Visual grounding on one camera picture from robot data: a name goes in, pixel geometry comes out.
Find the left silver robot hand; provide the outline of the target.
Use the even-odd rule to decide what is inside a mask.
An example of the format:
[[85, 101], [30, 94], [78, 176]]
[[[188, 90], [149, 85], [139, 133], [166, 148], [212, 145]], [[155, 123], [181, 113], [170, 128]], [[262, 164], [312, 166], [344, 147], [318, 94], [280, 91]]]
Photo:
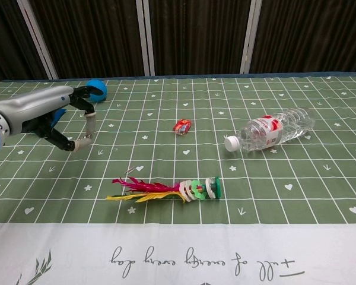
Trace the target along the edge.
[[[6, 138], [28, 133], [34, 133], [65, 151], [78, 151], [90, 145], [96, 111], [87, 99], [103, 100], [106, 95], [105, 85], [91, 83], [76, 88], [57, 85], [0, 100], [0, 148]], [[77, 140], [68, 139], [54, 128], [58, 112], [67, 105], [82, 110], [86, 118], [85, 135]]]

